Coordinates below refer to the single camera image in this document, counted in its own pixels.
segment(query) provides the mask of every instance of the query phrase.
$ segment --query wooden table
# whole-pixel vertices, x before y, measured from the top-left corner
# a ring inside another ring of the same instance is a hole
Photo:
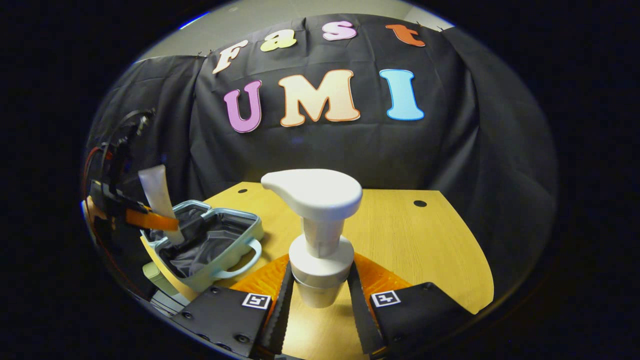
[[[415,200],[422,200],[427,206],[418,207]],[[261,217],[265,232],[257,264],[233,279],[218,281],[218,286],[232,286],[288,253],[289,245],[301,233],[299,216],[259,183],[239,183],[206,203],[214,208],[255,213]],[[471,313],[493,300],[493,277],[480,246],[438,191],[364,189],[360,209],[345,221],[343,235],[357,253],[412,284],[437,284]],[[187,299],[195,299],[198,293],[173,276],[146,241],[143,243],[164,276]],[[240,268],[253,254],[251,251],[245,255],[229,271]],[[360,347],[347,284],[334,305],[324,309],[304,305],[294,287],[282,351],[307,360],[367,359]]]

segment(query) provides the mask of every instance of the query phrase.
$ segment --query yellow letter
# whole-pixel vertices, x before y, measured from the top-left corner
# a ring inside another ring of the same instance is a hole
[[[305,122],[298,111],[302,104],[309,117],[318,121],[324,104],[329,101],[326,119],[329,121],[352,121],[360,118],[360,112],[353,106],[351,98],[351,70],[331,70],[324,75],[318,89],[315,89],[302,75],[292,75],[280,79],[278,85],[284,88],[284,118],[282,126],[298,126]]]
[[[289,47],[297,42],[296,39],[293,38],[295,32],[291,29],[276,31],[273,34],[267,35],[264,38],[266,41],[262,46],[260,46],[260,50],[267,51],[278,49],[279,47]]]
[[[213,69],[213,73],[217,74],[222,70],[226,69],[227,67],[229,67],[229,65],[231,65],[229,60],[235,59],[236,56],[238,56],[238,53],[240,52],[240,48],[245,47],[247,44],[249,44],[249,41],[243,40],[237,43],[236,45],[233,45],[232,47],[228,47],[220,51],[220,60],[218,60],[218,66],[216,66],[216,68]]]

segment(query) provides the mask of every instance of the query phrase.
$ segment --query soap dispenser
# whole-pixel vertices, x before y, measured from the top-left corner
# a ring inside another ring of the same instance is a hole
[[[270,172],[261,183],[301,217],[302,234],[289,247],[289,261],[302,300],[310,307],[332,305],[353,263],[342,228],[360,207],[360,183],[319,168]]]

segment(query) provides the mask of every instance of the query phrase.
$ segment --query blue letter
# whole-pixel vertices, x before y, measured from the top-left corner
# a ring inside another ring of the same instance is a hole
[[[387,79],[391,92],[391,109],[387,111],[387,116],[394,120],[406,121],[420,120],[424,117],[424,113],[415,103],[411,86],[412,72],[387,69],[380,71],[380,76]]]

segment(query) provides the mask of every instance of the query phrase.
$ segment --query red cable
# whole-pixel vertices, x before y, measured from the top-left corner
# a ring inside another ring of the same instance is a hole
[[[142,291],[140,291],[138,289],[138,287],[131,280],[129,280],[129,278],[124,274],[124,272],[122,272],[122,270],[118,267],[118,265],[116,265],[116,262],[113,259],[113,257],[111,256],[111,253],[107,250],[107,248],[102,243],[102,240],[100,239],[100,236],[98,236],[98,232],[95,230],[95,227],[93,226],[93,221],[91,220],[91,214],[89,214],[89,205],[88,205],[87,196],[86,196],[86,178],[88,176],[87,167],[89,166],[89,162],[91,161],[91,158],[93,157],[95,152],[98,151],[98,150],[100,150],[100,148],[98,148],[98,147],[94,147],[93,149],[91,149],[91,151],[89,152],[89,156],[86,159],[86,163],[84,163],[84,172],[83,172],[83,195],[84,195],[84,198],[83,199],[84,199],[84,207],[86,209],[86,215],[87,215],[87,218],[88,218],[87,220],[89,221],[89,224],[91,225],[91,230],[93,231],[93,235],[95,236],[96,240],[98,240],[98,243],[100,244],[100,247],[102,247],[104,252],[107,254],[107,257],[111,261],[111,264],[116,268],[116,270],[118,270],[120,275],[122,275],[122,277],[131,285],[131,287],[136,291],[137,295],[140,296],[141,298],[145,299],[145,297],[142,295]]]

